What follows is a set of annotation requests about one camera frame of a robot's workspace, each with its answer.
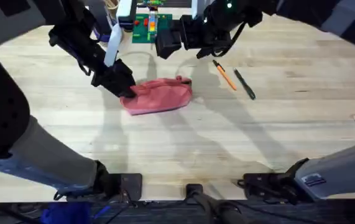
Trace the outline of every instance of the black cable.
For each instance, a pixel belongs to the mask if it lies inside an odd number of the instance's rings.
[[[241,203],[241,202],[238,202],[238,201],[235,201],[235,200],[232,200],[230,203],[235,203],[235,204],[238,204],[238,205],[240,205],[240,206],[242,206],[244,208],[248,208],[248,209],[250,209],[252,211],[260,212],[260,213],[267,214],[267,215],[272,215],[272,216],[279,217],[279,218],[286,218],[288,220],[300,221],[300,222],[303,222],[303,223],[324,224],[322,222],[316,222],[316,221],[313,221],[313,220],[307,220],[305,218],[298,218],[298,217],[293,217],[293,216],[290,216],[290,215],[282,215],[280,213],[268,212],[266,210],[255,208],[255,207],[252,207],[250,205],[246,205],[244,203]]]
[[[188,199],[192,198],[194,196],[194,192],[192,194],[189,194],[186,196],[184,200],[178,201],[178,202],[173,202],[167,205],[162,205],[162,206],[149,206],[149,209],[163,209],[163,208],[173,208],[173,207],[178,207],[187,202]]]
[[[6,215],[9,215],[10,217],[18,219],[22,222],[26,222],[26,223],[30,223],[30,224],[42,224],[42,222],[39,222],[33,218],[29,218],[25,215],[21,215],[20,213],[14,212],[6,207],[3,207],[2,205],[0,205],[0,212],[3,212]]]
[[[213,50],[212,50],[212,56],[214,56],[214,57],[222,57],[222,56],[226,55],[226,53],[228,53],[228,51],[231,49],[231,47],[232,47],[232,46],[235,44],[235,42],[238,40],[238,37],[241,35],[241,32],[242,32],[242,30],[244,29],[245,25],[246,25],[246,22],[243,22],[243,23],[238,27],[238,30],[237,30],[237,32],[234,34],[233,39],[231,39],[230,44],[227,45],[227,47],[225,47],[225,48],[223,49],[223,51],[222,51],[220,54],[216,55],[216,52],[215,52],[214,49],[213,49]]]
[[[125,207],[121,208],[120,211],[118,211],[117,213],[115,213],[115,215],[113,215],[111,218],[109,218],[109,220],[105,224],[112,222],[112,220],[114,220],[116,217],[118,217],[118,215],[120,215],[123,211],[127,210],[128,208],[129,208],[129,204],[127,204]]]

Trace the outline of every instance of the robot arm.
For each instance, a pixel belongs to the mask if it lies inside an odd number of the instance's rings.
[[[181,48],[200,49],[197,58],[221,57],[233,46],[245,24],[255,26],[262,12],[300,21],[355,44],[355,1],[215,0],[194,19],[184,15],[170,30],[159,33],[158,56],[168,58]],[[230,32],[238,27],[234,37]]]

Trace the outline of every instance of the light wood surface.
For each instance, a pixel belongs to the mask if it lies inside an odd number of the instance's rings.
[[[179,17],[183,9],[162,9]],[[305,24],[264,17],[245,29],[218,62],[238,87],[232,91],[211,57],[181,49],[168,60],[155,46],[130,44],[119,57],[135,79],[183,75],[192,102],[165,113],[130,116],[104,88],[90,85],[77,62],[50,47],[50,27],[0,46],[0,61],[29,100],[31,113],[52,135],[110,172],[144,176],[144,200],[184,197],[201,183],[216,198],[244,198],[232,184],[248,172],[283,172],[304,157],[355,145],[355,46]],[[251,101],[237,68],[257,95]],[[0,174],[0,201],[50,201],[51,187]]]

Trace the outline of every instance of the blue component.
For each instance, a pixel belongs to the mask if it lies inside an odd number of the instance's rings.
[[[109,206],[109,205],[105,206],[103,209],[101,209],[101,210],[93,217],[93,219],[96,219],[96,218],[100,217],[102,214],[104,214],[105,212],[107,212],[110,208],[111,208],[111,206]]]
[[[91,224],[90,203],[51,203],[40,221],[46,224]]]

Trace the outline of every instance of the black bracket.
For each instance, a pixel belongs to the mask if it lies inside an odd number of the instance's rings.
[[[63,196],[69,202],[136,202],[142,195],[141,174],[107,174],[107,189],[102,192],[73,192],[65,195],[56,194],[54,200]]]
[[[296,171],[308,161],[302,159],[285,173],[244,174],[237,185],[244,189],[248,200],[262,200],[266,203],[312,202],[312,198],[295,182]]]

